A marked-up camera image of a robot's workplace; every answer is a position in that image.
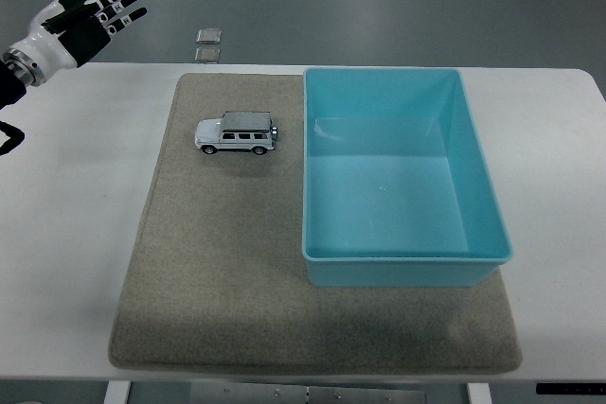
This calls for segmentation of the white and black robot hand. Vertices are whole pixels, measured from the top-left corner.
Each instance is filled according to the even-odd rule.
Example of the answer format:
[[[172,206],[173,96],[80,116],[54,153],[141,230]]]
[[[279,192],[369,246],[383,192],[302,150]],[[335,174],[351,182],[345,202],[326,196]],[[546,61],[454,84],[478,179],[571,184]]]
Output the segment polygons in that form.
[[[139,0],[55,0],[33,19],[27,52],[45,75],[79,68],[147,10]]]

